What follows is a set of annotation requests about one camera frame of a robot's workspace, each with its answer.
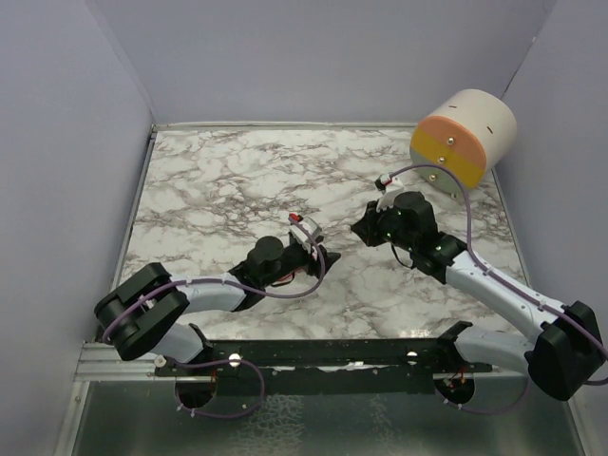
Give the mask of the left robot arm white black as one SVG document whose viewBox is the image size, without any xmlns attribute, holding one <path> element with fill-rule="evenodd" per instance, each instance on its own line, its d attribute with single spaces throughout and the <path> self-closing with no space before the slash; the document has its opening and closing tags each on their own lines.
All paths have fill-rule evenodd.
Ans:
<svg viewBox="0 0 608 456">
<path fill-rule="evenodd" d="M 153 352 L 176 359 L 189 374 L 200 374 L 209 366 L 207 341 L 196 325 L 181 325 L 178 318 L 189 312 L 248 310 L 268 295 L 268 287 L 298 272 L 320 278 L 341 258 L 322 240 L 305 247 L 293 235 L 288 245 L 262 237 L 224 276 L 187 279 L 171 275 L 159 262 L 149 263 L 96 304 L 103 340 L 124 361 Z"/>
</svg>

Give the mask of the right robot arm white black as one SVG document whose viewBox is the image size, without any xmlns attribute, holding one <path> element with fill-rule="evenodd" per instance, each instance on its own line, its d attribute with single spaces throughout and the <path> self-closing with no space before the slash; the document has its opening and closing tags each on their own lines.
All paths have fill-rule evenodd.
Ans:
<svg viewBox="0 0 608 456">
<path fill-rule="evenodd" d="M 471 325 L 436 349 L 438 364 L 458 371 L 481 362 L 525 373 L 550 397 L 569 400 L 607 358 L 594 311 L 539 294 L 476 256 L 468 244 L 439 230 L 432 205 L 419 192 L 388 192 L 367 204 L 351 226 L 366 246 L 408 252 L 412 268 L 479 300 L 518 335 Z"/>
</svg>

